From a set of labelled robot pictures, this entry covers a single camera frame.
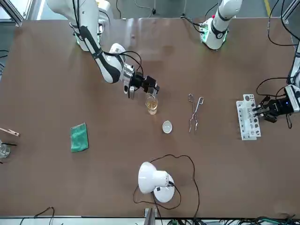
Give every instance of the black cable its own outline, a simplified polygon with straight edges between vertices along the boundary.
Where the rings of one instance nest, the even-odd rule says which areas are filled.
[[[72,1],[73,1],[73,11],[74,11],[74,15],[75,15],[75,21],[76,21],[76,25],[77,25],[79,33],[80,33],[79,22],[78,22],[77,15],[76,15],[75,1],[74,0],[72,0]]]
[[[192,225],[187,219],[185,221],[188,222],[189,225]]]
[[[149,204],[154,204],[154,205],[155,205],[154,202],[147,202],[147,201],[139,201],[139,202],[136,202],[136,201],[135,201],[135,193],[136,193],[138,187],[139,187],[139,186],[136,186],[135,191],[134,191],[134,193],[133,193],[133,202],[134,202],[135,204],[139,204],[139,203],[149,203]],[[175,209],[175,208],[178,208],[178,207],[180,206],[180,204],[181,204],[181,194],[180,194],[179,190],[177,189],[177,187],[176,187],[175,185],[174,185],[174,187],[175,187],[175,189],[177,190],[177,192],[178,192],[178,194],[179,194],[179,196],[180,196],[180,200],[179,200],[178,205],[176,205],[176,206],[174,206],[174,207],[171,207],[171,208],[167,208],[167,207],[165,207],[165,206],[163,206],[163,205],[161,205],[161,204],[159,204],[159,203],[156,203],[156,205],[159,205],[160,207],[164,208],[165,210],[173,210],[173,209]]]
[[[106,15],[106,17],[108,18],[108,22],[109,22],[109,23],[111,22],[111,20],[110,20],[109,17],[108,17],[108,14],[107,14],[106,12],[103,12],[103,11],[100,10],[100,9],[99,9],[99,12],[100,12],[100,13],[104,13],[104,14]]]
[[[181,16],[180,19],[186,19],[186,20],[189,21],[191,24],[196,25],[196,26],[199,26],[199,24],[193,22],[191,18],[187,18],[187,17],[185,17],[185,16]]]
[[[291,121],[290,116],[291,116],[291,114],[286,114],[286,115],[285,115],[285,118],[286,118],[287,126],[289,127],[289,129],[292,129],[293,124],[292,124],[292,121]]]
[[[143,70],[143,67],[141,65],[141,63],[139,63],[135,58],[133,58],[131,55],[128,55],[128,54],[125,54],[125,53],[120,53],[120,55],[125,55],[125,56],[128,56],[129,58],[133,59],[138,65],[138,69],[141,68],[141,71],[142,71],[142,77],[144,77],[144,70]]]
[[[258,93],[258,88],[263,84],[265,83],[266,81],[269,81],[269,80],[276,80],[276,79],[287,79],[287,77],[272,77],[272,78],[268,78],[268,79],[265,79],[263,80],[256,88],[256,93],[260,96],[271,96],[271,97],[282,97],[284,95],[269,95],[269,94],[261,94],[261,93]]]
[[[121,11],[118,8],[118,0],[116,0],[116,8],[117,8],[118,12],[120,13],[120,19],[121,19]]]
[[[273,44],[275,44],[275,45],[278,45],[278,46],[295,46],[295,45],[293,45],[293,44],[289,44],[289,45],[278,44],[278,43],[274,42],[273,40],[271,40],[271,38],[270,38],[271,15],[272,15],[273,10],[274,10],[274,8],[275,8],[275,6],[277,5],[278,2],[279,2],[279,0],[276,1],[276,3],[275,3],[275,5],[273,6],[273,8],[272,8],[272,10],[271,10],[271,13],[270,13],[270,15],[269,15],[268,28],[267,28],[267,31],[268,31],[268,39],[269,39],[269,41],[270,41],[271,43],[273,43]]]
[[[285,0],[282,1],[282,5],[281,5],[281,17],[280,17],[281,23],[282,23],[283,27],[285,28],[285,30],[286,30],[287,32],[289,32],[294,38],[296,38],[298,41],[300,41],[300,38],[297,37],[296,35],[294,35],[294,34],[286,27],[285,23],[283,22],[282,14],[283,14],[283,6],[284,6],[284,4],[285,4]]]
[[[193,22],[193,20],[192,20],[191,18],[187,18],[187,17],[185,17],[185,16],[181,16],[180,18],[181,18],[181,19],[186,19],[189,23],[191,23],[191,24],[193,25],[194,29],[195,29],[198,33],[204,34],[204,31],[200,31],[200,30],[198,30],[198,29],[195,27],[195,26],[199,26],[199,25],[200,25],[199,23],[195,23],[195,22]]]
[[[230,224],[232,224],[234,221],[236,221],[235,219],[233,220],[233,221],[231,221],[231,222],[229,222],[229,220],[228,220],[228,224],[226,224],[226,225],[230,225]]]
[[[198,205],[197,205],[196,212],[195,212],[195,214],[194,214],[194,216],[193,216],[193,218],[196,218],[197,213],[198,213],[198,210],[199,210],[199,206],[200,206],[200,193],[199,193],[198,185],[197,185],[196,180],[195,180],[195,164],[194,164],[194,162],[193,162],[193,160],[191,159],[190,156],[187,156],[187,155],[174,156],[174,155],[172,155],[172,154],[164,155],[164,156],[159,157],[159,158],[156,158],[156,159],[154,159],[154,160],[152,160],[152,161],[150,161],[150,162],[151,162],[151,163],[152,163],[152,162],[155,162],[155,161],[157,161],[157,160],[159,160],[159,159],[162,159],[162,158],[164,158],[164,157],[167,157],[167,156],[172,156],[172,157],[174,157],[174,158],[187,157],[187,158],[191,161],[191,163],[193,164],[193,181],[194,181],[194,183],[195,183],[195,186],[196,186],[196,189],[197,189],[197,193],[198,193]]]
[[[26,219],[26,218],[25,218],[25,217],[24,217],[24,218],[22,218],[22,220],[21,220],[21,222],[20,222],[20,225],[23,223],[24,219]]]
[[[80,14],[79,14],[79,0],[77,0],[77,19],[78,19],[78,30],[80,34]]]
[[[54,208],[53,207],[48,207],[47,209],[45,209],[44,211],[42,211],[42,212],[40,212],[40,213],[38,213],[38,214],[36,214],[33,218],[35,219],[35,218],[37,218],[37,217],[39,217],[40,215],[42,215],[43,213],[45,213],[45,212],[47,212],[48,210],[50,210],[50,209],[52,209],[53,210],[53,212],[52,212],[52,216],[51,216],[51,218],[50,218],[50,221],[49,221],[49,225],[51,225],[51,221],[52,221],[52,219],[54,218],[54,213],[55,213],[55,210],[54,210]]]
[[[207,14],[208,14],[214,7],[216,7],[218,4],[219,4],[219,2],[217,2],[213,7],[211,7],[211,8],[206,12],[206,14],[205,14],[205,19],[206,19]]]
[[[279,97],[279,96],[278,96],[278,93],[279,93],[283,88],[285,88],[285,87],[286,87],[286,86],[283,86],[282,88],[280,88],[280,89],[277,91],[277,93],[276,93],[276,95],[275,95],[275,100],[277,100],[277,97]]]
[[[39,217],[40,215],[42,215],[43,213],[47,212],[47,211],[50,210],[50,209],[53,210],[52,216],[51,216],[50,221],[49,221],[49,225],[51,225],[51,221],[53,220],[53,218],[54,218],[54,213],[55,213],[55,210],[54,210],[53,207],[48,207],[48,208],[45,209],[44,211],[42,211],[42,212],[36,214],[33,218],[36,219],[37,217]],[[21,220],[21,222],[20,222],[20,225],[23,223],[24,219],[29,219],[29,217],[24,217],[24,218],[22,218],[22,220]]]

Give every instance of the small white dish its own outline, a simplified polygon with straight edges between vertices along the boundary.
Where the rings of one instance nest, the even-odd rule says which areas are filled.
[[[166,134],[169,134],[172,131],[172,123],[170,121],[165,121],[163,123],[163,131]]]

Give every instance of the metal frame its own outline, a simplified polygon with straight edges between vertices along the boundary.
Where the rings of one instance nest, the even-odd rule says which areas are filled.
[[[295,8],[299,5],[300,0],[293,0],[291,4],[287,7],[285,12],[282,14],[282,20],[284,23],[288,23],[288,18],[292,14],[292,12],[295,10]]]
[[[0,5],[2,5],[3,9],[10,16],[10,18],[17,24],[18,27],[22,25],[22,21],[24,20],[23,16],[20,14],[18,9],[11,3],[10,0],[0,0]]]

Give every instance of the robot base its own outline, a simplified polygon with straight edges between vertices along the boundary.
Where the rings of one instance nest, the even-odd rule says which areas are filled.
[[[174,180],[170,175],[169,181],[174,183]],[[173,198],[173,195],[175,193],[175,187],[156,187],[153,192],[157,200],[159,200],[161,203],[167,203]]]
[[[200,31],[204,32],[204,34],[200,33],[200,40],[210,49],[217,50],[225,42],[228,32],[226,32],[222,38],[217,39],[215,33],[212,32],[211,30],[212,22],[213,22],[213,18],[209,18],[207,21],[203,23],[203,27],[200,27]]]

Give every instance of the metal tongs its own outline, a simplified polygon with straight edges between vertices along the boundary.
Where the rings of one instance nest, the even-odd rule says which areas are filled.
[[[198,102],[197,102],[197,106],[196,106],[196,110],[195,110],[195,106],[194,106],[194,96],[192,94],[189,94],[188,95],[188,101],[192,103],[192,106],[193,106],[193,114],[192,114],[192,117],[191,119],[189,120],[189,132],[191,133],[191,129],[192,129],[192,120],[193,118],[195,118],[195,134],[197,132],[197,127],[198,127],[198,119],[197,119],[197,112],[198,112],[198,108],[199,108],[199,105],[202,105],[203,104],[203,101],[204,101],[204,98],[203,97],[200,97]]]

